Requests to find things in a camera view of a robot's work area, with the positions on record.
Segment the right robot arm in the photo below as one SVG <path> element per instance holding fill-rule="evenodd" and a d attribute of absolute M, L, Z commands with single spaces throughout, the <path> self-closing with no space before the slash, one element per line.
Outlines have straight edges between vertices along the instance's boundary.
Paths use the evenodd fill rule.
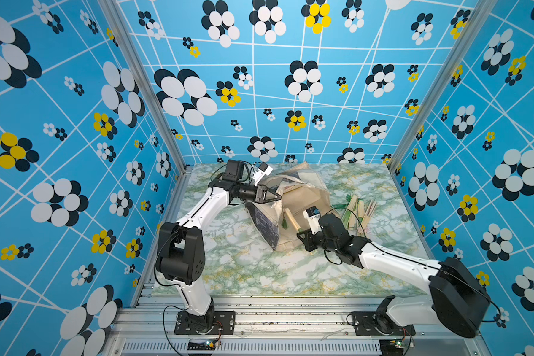
<path fill-rule="evenodd" d="M 414 335 L 414 326 L 440 325 L 455 335 L 474 338 L 492 301 L 485 289 L 456 258 L 444 261 L 417 258 L 351 235 L 341 219 L 315 207 L 303 213 L 309 229 L 298 232 L 305 250 L 333 252 L 342 264 L 379 271 L 403 280 L 423 295 L 382 300 L 375 311 L 375 329 L 383 335 L 398 330 Z"/>

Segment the beige canvas tote bag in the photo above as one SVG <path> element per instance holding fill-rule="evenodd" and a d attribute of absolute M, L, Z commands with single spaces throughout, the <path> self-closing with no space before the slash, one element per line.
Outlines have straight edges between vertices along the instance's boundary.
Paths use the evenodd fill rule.
<path fill-rule="evenodd" d="M 310 229 L 304 212 L 332 210 L 330 192 L 322 176 L 308 163 L 301 163 L 261 181 L 281 196 L 272 203 L 246 203 L 245 207 L 261 237 L 275 252 L 295 249 L 302 243 L 297 233 Z"/>

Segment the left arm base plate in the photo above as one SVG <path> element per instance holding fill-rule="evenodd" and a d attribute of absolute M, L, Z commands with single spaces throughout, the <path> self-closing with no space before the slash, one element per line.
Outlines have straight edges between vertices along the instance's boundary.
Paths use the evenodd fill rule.
<path fill-rule="evenodd" d="M 179 311 L 174 333 L 175 335 L 233 335 L 235 320 L 234 311 L 216 311 L 203 316 Z"/>

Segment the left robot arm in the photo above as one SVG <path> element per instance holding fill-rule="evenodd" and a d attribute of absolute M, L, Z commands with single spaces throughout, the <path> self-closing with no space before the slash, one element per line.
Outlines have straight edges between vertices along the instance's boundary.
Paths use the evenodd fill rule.
<path fill-rule="evenodd" d="M 245 161 L 229 160 L 224 172 L 212 177 L 193 209 L 176 222 L 160 226 L 154 270 L 166 279 L 166 287 L 178 290 L 187 326 L 195 332 L 207 332 L 214 326 L 214 301 L 200 279 L 206 265 L 204 232 L 233 200 L 257 204 L 280 200 L 280 194 L 261 182 L 272 172 L 273 167 L 266 163 L 252 169 Z"/>

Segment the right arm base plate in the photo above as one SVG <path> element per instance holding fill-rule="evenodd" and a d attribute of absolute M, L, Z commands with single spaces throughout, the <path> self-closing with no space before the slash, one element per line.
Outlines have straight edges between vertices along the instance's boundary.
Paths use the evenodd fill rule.
<path fill-rule="evenodd" d="M 354 328 L 357 336 L 396 336 L 408 338 L 415 336 L 413 325 L 397 326 L 389 319 L 380 319 L 374 312 L 351 312 L 347 315 L 347 324 Z"/>

